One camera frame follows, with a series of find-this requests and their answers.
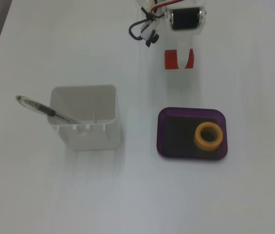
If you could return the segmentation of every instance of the black wire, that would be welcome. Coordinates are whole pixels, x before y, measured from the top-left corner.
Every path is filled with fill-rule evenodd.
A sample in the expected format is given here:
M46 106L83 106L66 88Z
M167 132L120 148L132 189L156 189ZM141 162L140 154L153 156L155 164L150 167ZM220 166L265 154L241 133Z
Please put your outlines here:
M146 46L150 47L153 36L156 34L155 30L152 30L149 39L146 41Z
M132 24L132 25L128 28L128 33L130 34L130 36L131 36L133 39L135 39L135 40L142 40L142 39L143 39L141 36L139 36L139 37L135 36L135 35L132 33L132 28L135 27L135 26L138 25L138 24L145 23L145 22L147 22L147 21L148 21L148 19L143 19L143 20L141 20L141 21L138 21L138 22Z
M147 16L147 14L148 14L148 12L145 10L145 8L141 8L142 9L142 11L146 14L146 16Z

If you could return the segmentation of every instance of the white surface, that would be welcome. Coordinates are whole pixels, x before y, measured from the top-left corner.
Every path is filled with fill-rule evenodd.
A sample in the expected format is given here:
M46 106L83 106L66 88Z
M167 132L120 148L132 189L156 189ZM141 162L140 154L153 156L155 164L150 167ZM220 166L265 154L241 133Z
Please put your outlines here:
M117 91L113 85L66 86L52 90L50 107L82 124L48 122L69 149L116 150L121 145Z
M142 15L133 0L13 1L0 38L0 234L275 233L275 1L207 10L195 68L164 71L163 37L149 49L128 35ZM116 152L66 151L15 101L110 83ZM157 114L169 105L223 112L226 159L162 159Z

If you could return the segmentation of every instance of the white plastic container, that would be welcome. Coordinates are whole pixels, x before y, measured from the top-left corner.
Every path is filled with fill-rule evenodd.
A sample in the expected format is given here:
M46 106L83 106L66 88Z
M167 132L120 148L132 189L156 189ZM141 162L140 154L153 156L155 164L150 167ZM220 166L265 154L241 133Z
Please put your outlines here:
M68 148L75 151L117 149L121 145L117 92L113 85L56 87L50 107L81 124L48 122Z

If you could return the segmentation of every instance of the ballpoint pen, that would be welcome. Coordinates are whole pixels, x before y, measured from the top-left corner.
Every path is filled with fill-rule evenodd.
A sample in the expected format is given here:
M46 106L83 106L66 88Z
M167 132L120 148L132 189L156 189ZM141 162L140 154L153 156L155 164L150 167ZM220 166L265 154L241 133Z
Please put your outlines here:
M24 97L24 96L20 96L17 95L16 96L16 100L24 107L28 108L29 110L35 111L37 113L40 114L44 114L50 117L54 117L57 118L63 122L65 122L66 124L79 124L80 122L67 117L55 110L53 110L52 108L42 105L41 103L38 103L36 101L31 100L30 98Z

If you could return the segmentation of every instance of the purple plastic base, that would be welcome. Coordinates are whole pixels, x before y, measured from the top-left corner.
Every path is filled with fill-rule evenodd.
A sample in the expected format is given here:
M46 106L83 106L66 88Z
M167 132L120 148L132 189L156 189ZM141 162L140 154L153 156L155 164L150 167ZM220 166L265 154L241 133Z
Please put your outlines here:
M213 152L202 151L193 142L197 126L208 121L223 131L223 141ZM222 159L228 152L225 116L217 110L167 107L158 116L157 150L168 158Z

